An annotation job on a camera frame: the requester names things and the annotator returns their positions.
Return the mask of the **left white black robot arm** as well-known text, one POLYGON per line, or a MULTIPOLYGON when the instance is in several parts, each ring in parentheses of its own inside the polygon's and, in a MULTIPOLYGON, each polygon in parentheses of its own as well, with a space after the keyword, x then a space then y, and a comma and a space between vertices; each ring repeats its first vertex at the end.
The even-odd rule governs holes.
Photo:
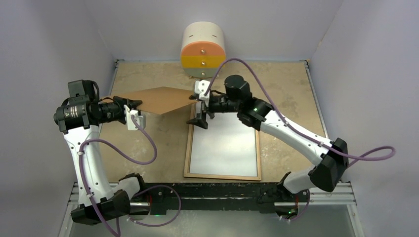
POLYGON ((129 174, 112 187, 106 177, 99 144, 100 125, 118 121, 132 127, 131 115, 141 114, 141 100, 119 96, 100 98, 92 80, 68 83, 69 97, 54 114, 54 121, 70 149, 78 181, 78 207, 71 211, 75 223, 96 225, 130 214, 130 199, 141 202, 147 188, 138 174, 129 174))

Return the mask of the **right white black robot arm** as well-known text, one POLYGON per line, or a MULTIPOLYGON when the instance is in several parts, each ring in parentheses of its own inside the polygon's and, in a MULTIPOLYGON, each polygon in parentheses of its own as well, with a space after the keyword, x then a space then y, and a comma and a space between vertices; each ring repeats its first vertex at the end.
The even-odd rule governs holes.
POLYGON ((188 124, 207 129, 207 117, 236 113, 242 124, 280 139, 312 163, 312 168, 284 175, 277 185, 280 199, 289 201, 310 188, 334 191, 348 168, 348 159, 343 156, 347 153, 344 140, 321 137, 278 115, 272 104, 252 95, 249 83, 240 75, 228 76, 224 86, 224 93, 210 91, 209 81, 195 81, 189 98, 201 102, 201 108, 188 124))

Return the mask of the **brown hardboard backing board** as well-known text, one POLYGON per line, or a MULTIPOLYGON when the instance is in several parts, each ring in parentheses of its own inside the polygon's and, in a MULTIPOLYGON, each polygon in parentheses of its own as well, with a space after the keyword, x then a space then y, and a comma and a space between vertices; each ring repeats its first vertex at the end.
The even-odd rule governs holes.
POLYGON ((189 99, 189 96, 191 95, 192 91, 190 90, 162 86, 140 91, 101 96, 101 98, 119 96, 130 100, 141 100, 143 103, 138 107, 140 110, 162 115, 197 103, 197 100, 189 99))

